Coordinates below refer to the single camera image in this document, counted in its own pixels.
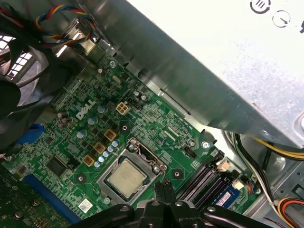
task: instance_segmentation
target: chip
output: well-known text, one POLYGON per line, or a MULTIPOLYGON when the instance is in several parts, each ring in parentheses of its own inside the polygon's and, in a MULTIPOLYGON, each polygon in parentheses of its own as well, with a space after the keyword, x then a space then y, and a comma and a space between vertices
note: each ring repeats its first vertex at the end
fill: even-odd
POLYGON ((46 139, 46 143, 47 143, 48 145, 50 145, 52 142, 53 142, 53 139, 52 139, 51 137, 48 137, 48 138, 46 139))
POLYGON ((108 182, 113 185, 126 198, 130 198, 147 178, 140 169, 125 159, 120 166, 112 172, 108 182))
POLYGON ((99 130, 96 129, 96 128, 94 128, 94 129, 92 130, 92 132, 93 132, 93 134, 98 134, 99 130))
POLYGON ((62 177, 67 171, 67 166, 56 155, 49 160, 47 167, 58 177, 62 177))
POLYGON ((94 164, 95 161, 96 161, 96 158, 91 154, 87 154, 83 158, 84 164, 86 164, 88 167, 91 167, 94 164))
POLYGON ((97 142, 93 148, 98 153, 103 153, 106 150, 106 146, 102 142, 97 142))
POLYGON ((117 137, 117 133, 115 131, 113 131, 112 129, 108 129, 106 130, 106 132, 104 133, 104 136, 110 140, 113 141, 116 137, 117 137))

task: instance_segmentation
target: screw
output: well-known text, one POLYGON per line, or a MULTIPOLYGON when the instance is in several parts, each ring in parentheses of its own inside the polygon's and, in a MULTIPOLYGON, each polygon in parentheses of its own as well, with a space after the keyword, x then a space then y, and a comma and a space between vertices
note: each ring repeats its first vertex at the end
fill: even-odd
POLYGON ((111 60, 109 65, 110 65, 111 68, 115 68, 116 67, 116 62, 111 60))
POLYGON ((129 149, 130 151, 132 151, 132 150, 134 150, 134 149, 135 149, 135 147, 134 147, 134 145, 133 145, 133 144, 130 144, 130 145, 128 146, 128 149, 129 149))
POLYGON ((160 204, 159 202, 153 202, 152 203, 153 206, 159 206, 159 204, 160 204))
POLYGON ((129 209, 128 209, 128 207, 126 207, 126 206, 120 208, 120 211, 128 211, 128 210, 129 210, 129 209))
POLYGON ((216 211, 216 209, 214 207, 208 207, 207 210, 210 211, 210 212, 216 211))
POLYGON ((204 142, 201 143, 201 146, 202 146, 202 148, 204 148, 204 149, 208 149, 208 148, 210 147, 210 143, 204 141, 204 142))
POLYGON ((107 197, 104 198, 104 204, 108 205, 108 204, 110 203, 110 201, 111 201, 111 200, 110 200, 109 198, 107 198, 107 197))
POLYGON ((154 172, 155 174, 159 174, 160 171, 161 171, 161 169, 160 169, 158 166, 154 166, 154 167, 153 167, 153 172, 154 172))
POLYGON ((175 205, 178 206, 178 207, 180 207, 180 206, 182 206, 182 202, 177 201, 177 202, 175 202, 175 205))

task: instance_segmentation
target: electrolytic capacitor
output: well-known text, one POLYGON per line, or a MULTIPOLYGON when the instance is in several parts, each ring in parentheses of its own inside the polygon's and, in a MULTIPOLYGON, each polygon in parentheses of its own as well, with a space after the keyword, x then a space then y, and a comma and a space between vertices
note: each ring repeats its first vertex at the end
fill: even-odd
POLYGON ((104 156, 99 156, 98 161, 100 164, 104 163, 104 161, 105 161, 104 156))
POLYGON ((86 130, 80 130, 77 132, 77 138, 82 139, 87 136, 86 130))
POLYGON ((99 168, 99 167, 100 167, 100 163, 99 163, 98 161, 95 161, 95 162, 94 162, 94 166, 95 166, 96 168, 99 168))
POLYGON ((99 113, 106 113, 108 111, 108 108, 104 105, 100 105, 97 107, 97 112, 99 113))
POLYGON ((107 159, 107 158, 109 157, 109 152, 108 152, 108 151, 105 151, 105 152, 103 153, 103 157, 104 157, 105 159, 107 159))
POLYGON ((60 121, 63 124, 67 124, 67 123, 69 124, 73 121, 73 119, 71 117, 65 117, 65 118, 62 118, 60 121))
POLYGON ((119 141, 118 141, 118 140, 114 140, 114 141, 112 142, 112 146, 113 146, 113 147, 119 146, 119 141))
POLYGON ((58 118, 67 118, 68 117, 68 112, 61 112, 57 114, 58 118))
POLYGON ((105 75, 106 75, 106 72, 105 72, 105 70, 103 70, 103 69, 98 69, 98 73, 102 76, 102 77, 104 77, 105 75))
POLYGON ((89 124, 89 125, 93 125, 93 124, 95 124, 95 123, 97 123, 98 122, 98 119, 96 118, 96 117, 90 117, 90 118, 88 118, 88 120, 87 120, 87 123, 89 124))
POLYGON ((108 152, 112 153, 114 151, 114 148, 112 146, 108 146, 108 152))
POLYGON ((58 128, 67 128, 67 123, 58 123, 58 128))

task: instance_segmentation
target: white label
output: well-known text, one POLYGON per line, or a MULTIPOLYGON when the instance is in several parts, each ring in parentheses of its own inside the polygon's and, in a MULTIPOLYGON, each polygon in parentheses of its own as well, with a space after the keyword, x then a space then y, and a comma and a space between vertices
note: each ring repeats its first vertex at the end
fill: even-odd
POLYGON ((230 198, 231 194, 229 192, 226 192, 225 195, 216 203, 218 206, 223 206, 224 203, 230 198))
POLYGON ((76 117, 79 120, 82 120, 84 118, 85 114, 87 114, 87 112, 93 107, 93 105, 96 104, 95 101, 91 101, 91 100, 88 100, 88 103, 90 103, 90 104, 85 104, 85 106, 83 108, 81 108, 80 112, 76 114, 76 117))
POLYGON ((84 199, 78 207, 86 214, 92 206, 93 204, 90 201, 84 199))

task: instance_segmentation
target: capacitor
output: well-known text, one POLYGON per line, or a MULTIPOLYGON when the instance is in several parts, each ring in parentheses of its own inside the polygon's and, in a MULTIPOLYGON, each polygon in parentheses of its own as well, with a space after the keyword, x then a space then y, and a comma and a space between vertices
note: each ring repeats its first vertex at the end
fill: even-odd
POLYGON ((89 125, 93 125, 93 124, 95 124, 95 123, 97 123, 98 122, 98 119, 96 118, 96 117, 90 117, 90 118, 88 118, 88 120, 87 120, 87 123, 89 124, 89 125))
POLYGON ((77 132, 76 135, 77 135, 77 138, 82 139, 87 136, 87 132, 86 132, 86 130, 80 130, 77 132))
POLYGON ((68 112, 61 112, 57 114, 58 118, 67 118, 68 117, 68 112))
POLYGON ((136 90, 133 92, 133 94, 134 94, 134 96, 139 96, 139 92, 136 90))
POLYGON ((99 168, 99 167, 100 167, 100 163, 99 163, 98 161, 95 161, 95 162, 94 162, 94 166, 95 166, 96 168, 99 168))
POLYGON ((108 146, 108 152, 112 153, 114 151, 114 148, 112 146, 108 146))
POLYGON ((61 119, 61 123, 63 123, 63 124, 67 124, 67 123, 69 124, 72 121, 73 121, 73 119, 71 117, 65 117, 65 118, 61 119))
POLYGON ((98 69, 98 73, 102 76, 102 77, 104 77, 105 75, 106 75, 106 72, 105 72, 105 70, 103 70, 103 69, 98 69))
POLYGON ((113 146, 113 147, 119 146, 119 141, 118 141, 118 140, 114 140, 114 141, 112 142, 112 146, 113 146))
POLYGON ((99 113, 106 113, 108 111, 108 108, 104 105, 100 105, 97 107, 97 112, 99 113))
POLYGON ((142 101, 147 100, 147 96, 146 96, 146 95, 142 95, 142 96, 141 96, 141 100, 142 100, 142 101))
POLYGON ((104 157, 105 159, 107 159, 107 158, 109 157, 109 152, 108 152, 108 151, 104 151, 103 157, 104 157))
POLYGON ((105 161, 104 156, 99 156, 98 161, 100 164, 104 163, 104 161, 105 161))
POLYGON ((17 211, 16 213, 15 213, 15 218, 16 219, 21 219, 23 217, 23 213, 21 212, 21 211, 17 211))
POLYGON ((38 199, 33 200, 32 205, 36 208, 40 205, 40 201, 38 199))
POLYGON ((58 128, 67 128, 67 123, 58 123, 58 128))

